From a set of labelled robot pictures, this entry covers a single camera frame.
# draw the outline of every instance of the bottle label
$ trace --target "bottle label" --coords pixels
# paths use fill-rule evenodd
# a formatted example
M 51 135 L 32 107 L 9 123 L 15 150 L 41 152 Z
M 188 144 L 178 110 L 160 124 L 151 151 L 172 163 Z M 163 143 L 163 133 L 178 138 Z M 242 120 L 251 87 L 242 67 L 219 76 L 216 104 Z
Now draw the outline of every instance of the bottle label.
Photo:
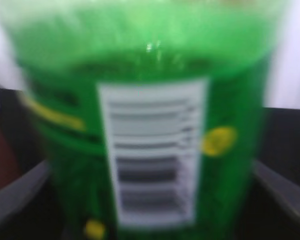
M 119 226 L 193 224 L 207 79 L 97 89 Z

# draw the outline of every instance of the black surface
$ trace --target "black surface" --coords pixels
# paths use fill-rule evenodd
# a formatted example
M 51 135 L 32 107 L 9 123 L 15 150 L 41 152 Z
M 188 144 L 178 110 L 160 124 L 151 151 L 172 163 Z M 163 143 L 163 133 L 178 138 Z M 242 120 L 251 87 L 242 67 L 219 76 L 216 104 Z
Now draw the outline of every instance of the black surface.
M 237 240 L 300 240 L 300 224 L 255 180 L 242 207 L 235 235 Z
M 18 91 L 0 89 L 0 130 L 24 174 L 43 160 L 36 131 L 29 123 Z
M 268 108 L 258 159 L 300 186 L 300 110 Z
M 0 240 L 59 240 L 65 222 L 49 182 L 18 214 L 0 227 Z
M 43 160 L 43 155 L 17 93 L 0 89 L 0 130 L 22 173 L 26 173 Z M 47 182 L 21 212 L 0 226 L 0 240 L 57 240 L 64 224 L 55 191 Z
M 268 111 L 261 161 L 300 185 L 300 110 Z M 36 134 L 25 119 L 16 93 L 10 90 L 0 89 L 0 128 L 24 172 L 41 161 L 42 155 L 34 142 Z M 60 239 L 62 216 L 55 192 L 47 183 L 22 212 L 0 227 L 0 240 Z M 242 207 L 235 232 L 236 240 L 300 240 L 300 225 L 257 181 Z

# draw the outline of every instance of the green plastic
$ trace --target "green plastic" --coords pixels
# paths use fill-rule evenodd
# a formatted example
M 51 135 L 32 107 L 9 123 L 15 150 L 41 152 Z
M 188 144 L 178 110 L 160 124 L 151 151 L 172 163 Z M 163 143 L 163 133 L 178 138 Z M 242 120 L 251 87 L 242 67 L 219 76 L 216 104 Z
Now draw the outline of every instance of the green plastic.
M 104 239 L 223 240 L 231 235 L 251 177 L 276 17 L 256 7 L 201 1 L 109 1 L 6 23 L 28 97 L 84 122 L 58 124 L 33 111 L 71 229 L 84 239 L 89 220 Z M 202 153 L 196 217 L 177 229 L 117 224 L 97 83 L 154 85 L 209 81 L 202 138 L 235 132 L 222 154 Z

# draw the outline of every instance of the white label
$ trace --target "white label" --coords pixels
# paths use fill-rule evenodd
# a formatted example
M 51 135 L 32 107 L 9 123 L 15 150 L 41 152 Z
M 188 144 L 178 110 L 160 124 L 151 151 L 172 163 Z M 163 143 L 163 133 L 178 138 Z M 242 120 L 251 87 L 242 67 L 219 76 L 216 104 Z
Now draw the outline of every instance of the white label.
M 98 86 L 121 227 L 194 223 L 207 86 Z

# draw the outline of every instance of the yellow dot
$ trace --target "yellow dot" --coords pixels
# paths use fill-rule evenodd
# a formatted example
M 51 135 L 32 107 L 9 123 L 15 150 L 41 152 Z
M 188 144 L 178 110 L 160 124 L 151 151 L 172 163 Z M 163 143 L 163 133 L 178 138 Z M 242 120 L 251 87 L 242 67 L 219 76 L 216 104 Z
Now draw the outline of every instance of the yellow dot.
M 88 220 L 85 225 L 84 233 L 89 239 L 100 240 L 105 234 L 106 228 L 101 222 Z
M 213 128 L 204 136 L 201 150 L 210 157 L 219 157 L 231 149 L 237 137 L 237 131 L 233 127 Z

